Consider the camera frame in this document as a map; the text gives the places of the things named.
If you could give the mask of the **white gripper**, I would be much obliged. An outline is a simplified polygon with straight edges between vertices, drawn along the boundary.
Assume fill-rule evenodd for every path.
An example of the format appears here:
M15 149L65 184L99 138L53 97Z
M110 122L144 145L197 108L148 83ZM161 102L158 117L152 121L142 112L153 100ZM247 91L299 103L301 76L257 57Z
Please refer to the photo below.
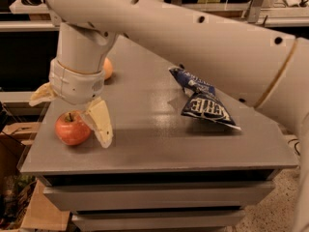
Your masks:
M51 102L57 96L71 104L84 104L82 120L95 133L102 148L108 148L113 129L105 100L98 98L104 85L104 71L78 73L64 68L56 59L51 61L49 82L40 86L30 97L29 105Z

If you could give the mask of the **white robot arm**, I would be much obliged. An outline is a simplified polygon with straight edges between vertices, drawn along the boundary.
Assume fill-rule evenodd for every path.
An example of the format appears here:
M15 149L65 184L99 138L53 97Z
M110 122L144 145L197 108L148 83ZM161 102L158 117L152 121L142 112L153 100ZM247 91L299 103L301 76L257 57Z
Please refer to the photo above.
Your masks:
M100 98L108 51L120 35L205 78L293 132L300 179L293 232L309 228L309 43L302 38L155 0L45 0L61 18L44 99L85 104L87 124L108 146Z

